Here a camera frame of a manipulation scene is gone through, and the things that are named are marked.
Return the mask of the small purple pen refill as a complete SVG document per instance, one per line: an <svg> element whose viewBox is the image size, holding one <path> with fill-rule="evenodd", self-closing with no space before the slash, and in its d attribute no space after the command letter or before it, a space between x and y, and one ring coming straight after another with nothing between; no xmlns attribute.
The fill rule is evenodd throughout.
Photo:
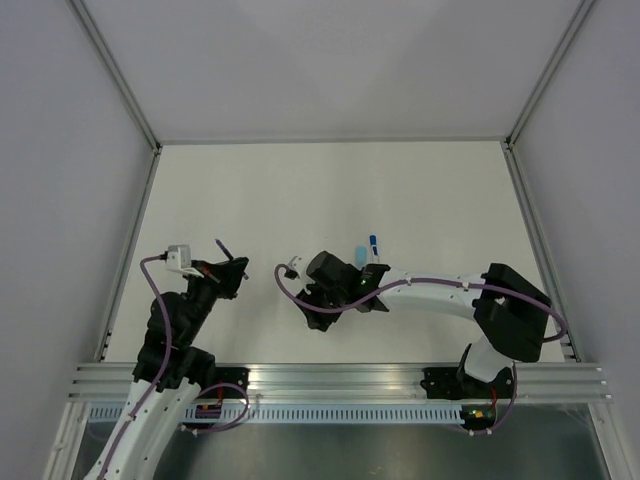
<svg viewBox="0 0 640 480"><path fill-rule="evenodd" d="M225 244L219 238L215 238L215 243L229 261L235 258L234 255L229 251L229 249L225 246ZM243 278L244 280L249 280L249 276L246 272L243 273Z"/></svg>

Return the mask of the light blue highlighter cap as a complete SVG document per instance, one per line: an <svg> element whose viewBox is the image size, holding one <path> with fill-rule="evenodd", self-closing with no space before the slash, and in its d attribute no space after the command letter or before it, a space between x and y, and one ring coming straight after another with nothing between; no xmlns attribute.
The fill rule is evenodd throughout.
<svg viewBox="0 0 640 480"><path fill-rule="evenodd" d="M354 251L354 265L357 269L361 269L367 264L368 249L364 245L358 245Z"/></svg>

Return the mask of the white whiteboard marker pen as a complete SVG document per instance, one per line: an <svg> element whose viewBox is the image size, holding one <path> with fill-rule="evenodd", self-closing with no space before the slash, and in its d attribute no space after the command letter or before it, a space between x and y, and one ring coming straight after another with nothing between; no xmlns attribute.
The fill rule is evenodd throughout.
<svg viewBox="0 0 640 480"><path fill-rule="evenodd" d="M372 259L375 263L380 264L381 263L381 258L379 255L379 249L378 246L376 244L373 244L371 246L371 253L372 253Z"/></svg>

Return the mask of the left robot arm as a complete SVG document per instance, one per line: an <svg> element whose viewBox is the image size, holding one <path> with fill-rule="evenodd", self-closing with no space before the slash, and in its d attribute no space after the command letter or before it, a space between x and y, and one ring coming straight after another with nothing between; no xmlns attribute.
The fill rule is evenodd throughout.
<svg viewBox="0 0 640 480"><path fill-rule="evenodd" d="M214 355L193 342L216 302L236 298L248 264L246 257L194 260L183 246L140 261L154 294L147 330L121 414L86 478L152 478L175 431L203 434L183 418L190 404L213 392L236 392L242 409L227 423L213 423L208 432L229 430L246 417L250 400L245 386L220 376Z"/></svg>

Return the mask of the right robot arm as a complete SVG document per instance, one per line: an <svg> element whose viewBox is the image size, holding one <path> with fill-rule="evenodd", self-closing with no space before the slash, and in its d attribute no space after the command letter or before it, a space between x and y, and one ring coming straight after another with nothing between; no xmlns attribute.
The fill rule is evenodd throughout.
<svg viewBox="0 0 640 480"><path fill-rule="evenodd" d="M501 398L513 392L513 366L536 363L547 343L550 299L511 267L493 263L480 274L428 276L387 264L356 267L322 251L293 258L276 277L297 281L292 301L312 330L325 332L349 310L428 312L465 319L480 330L444 385L426 375L430 398Z"/></svg>

